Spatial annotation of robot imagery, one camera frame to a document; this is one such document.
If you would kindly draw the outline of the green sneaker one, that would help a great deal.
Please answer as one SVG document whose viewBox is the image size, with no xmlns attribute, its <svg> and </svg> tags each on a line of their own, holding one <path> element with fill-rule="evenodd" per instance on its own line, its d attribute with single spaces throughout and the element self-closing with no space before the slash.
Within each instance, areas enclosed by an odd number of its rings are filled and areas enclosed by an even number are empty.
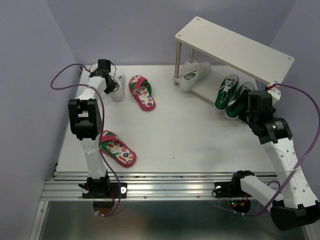
<svg viewBox="0 0 320 240">
<path fill-rule="evenodd" d="M 231 97 L 237 90 L 239 77 L 236 74 L 227 76 L 221 83 L 214 107 L 218 111 L 226 110 Z"/>
<path fill-rule="evenodd" d="M 255 90 L 251 82 L 243 83 L 234 95 L 233 100 L 228 103 L 225 115 L 229 119 L 237 119 L 245 110 L 248 104 L 248 93 Z"/>
</svg>

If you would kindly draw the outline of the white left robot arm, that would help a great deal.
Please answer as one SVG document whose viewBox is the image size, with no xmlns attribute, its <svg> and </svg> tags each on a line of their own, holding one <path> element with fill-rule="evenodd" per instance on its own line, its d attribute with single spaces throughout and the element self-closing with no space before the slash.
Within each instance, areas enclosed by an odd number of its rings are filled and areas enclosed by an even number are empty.
<svg viewBox="0 0 320 240">
<path fill-rule="evenodd" d="M 105 198 L 111 193 L 108 170 L 100 152 L 104 124 L 98 107 L 99 95 L 109 94 L 116 88 L 110 72 L 111 61 L 99 59 L 89 69 L 88 84 L 83 92 L 68 102 L 70 129 L 83 148 L 88 167 L 86 183 L 79 184 L 84 198 Z"/>
</svg>

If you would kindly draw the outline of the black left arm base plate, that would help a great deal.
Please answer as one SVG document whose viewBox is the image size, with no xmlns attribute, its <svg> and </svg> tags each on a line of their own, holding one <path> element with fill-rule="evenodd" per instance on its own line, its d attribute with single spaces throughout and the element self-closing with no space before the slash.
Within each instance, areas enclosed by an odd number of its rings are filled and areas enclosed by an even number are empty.
<svg viewBox="0 0 320 240">
<path fill-rule="evenodd" d="M 110 183 L 110 189 L 97 188 L 95 190 L 87 190 L 82 188 L 83 199 L 121 199 L 127 198 L 128 184 L 120 182 L 120 188 L 117 182 Z"/>
</svg>

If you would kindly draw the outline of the white sneaker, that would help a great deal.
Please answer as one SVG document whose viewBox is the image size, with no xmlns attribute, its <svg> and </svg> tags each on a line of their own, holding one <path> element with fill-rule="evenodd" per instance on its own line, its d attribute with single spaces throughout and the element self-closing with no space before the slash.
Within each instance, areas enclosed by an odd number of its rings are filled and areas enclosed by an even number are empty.
<svg viewBox="0 0 320 240">
<path fill-rule="evenodd" d="M 180 88 L 188 92 L 190 91 L 199 81 L 202 81 L 211 73 L 212 67 L 209 62 L 202 62 L 192 67 L 184 75 L 179 84 Z"/>
</svg>

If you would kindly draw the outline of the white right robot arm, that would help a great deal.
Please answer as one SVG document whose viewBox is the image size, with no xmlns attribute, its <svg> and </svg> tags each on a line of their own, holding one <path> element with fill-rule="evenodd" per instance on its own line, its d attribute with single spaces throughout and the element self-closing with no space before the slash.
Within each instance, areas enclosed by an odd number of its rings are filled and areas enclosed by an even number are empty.
<svg viewBox="0 0 320 240">
<path fill-rule="evenodd" d="M 320 219 L 320 201 L 305 178 L 294 149 L 293 135 L 283 118 L 274 117 L 273 97 L 265 90 L 248 93 L 246 119 L 269 156 L 280 187 L 277 191 L 251 171 L 233 174 L 230 189 L 235 195 L 254 197 L 270 213 L 275 226 L 286 231 Z"/>
</svg>

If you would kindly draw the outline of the white sneaker one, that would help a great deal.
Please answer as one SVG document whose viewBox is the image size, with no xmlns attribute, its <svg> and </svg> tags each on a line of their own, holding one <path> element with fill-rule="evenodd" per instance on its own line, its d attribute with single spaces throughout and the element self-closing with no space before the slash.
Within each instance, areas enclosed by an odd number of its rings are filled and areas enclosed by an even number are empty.
<svg viewBox="0 0 320 240">
<path fill-rule="evenodd" d="M 126 77 L 121 69 L 115 71 L 111 79 L 116 83 L 115 89 L 109 94 L 114 102 L 121 102 L 125 98 Z"/>
</svg>

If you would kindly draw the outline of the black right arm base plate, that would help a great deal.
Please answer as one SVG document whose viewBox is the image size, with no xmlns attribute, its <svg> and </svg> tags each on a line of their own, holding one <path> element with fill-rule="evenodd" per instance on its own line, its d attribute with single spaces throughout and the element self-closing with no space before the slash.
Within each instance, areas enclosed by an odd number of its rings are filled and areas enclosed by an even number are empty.
<svg viewBox="0 0 320 240">
<path fill-rule="evenodd" d="M 245 178 L 237 181 L 216 181 L 213 185 L 212 195 L 216 198 L 242 198 L 246 194 L 252 197 L 259 192 L 259 187 L 246 182 Z"/>
</svg>

